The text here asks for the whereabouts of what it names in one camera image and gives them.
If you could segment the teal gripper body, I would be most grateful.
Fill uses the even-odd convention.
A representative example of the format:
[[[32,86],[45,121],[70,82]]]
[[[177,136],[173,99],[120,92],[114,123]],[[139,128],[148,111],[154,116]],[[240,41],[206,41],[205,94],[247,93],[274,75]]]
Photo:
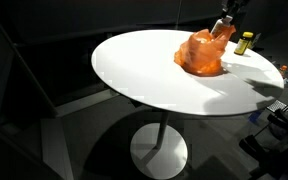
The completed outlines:
[[[248,0],[222,0],[223,8],[228,8],[228,14],[232,15],[232,12],[239,11],[242,7],[248,4]]]

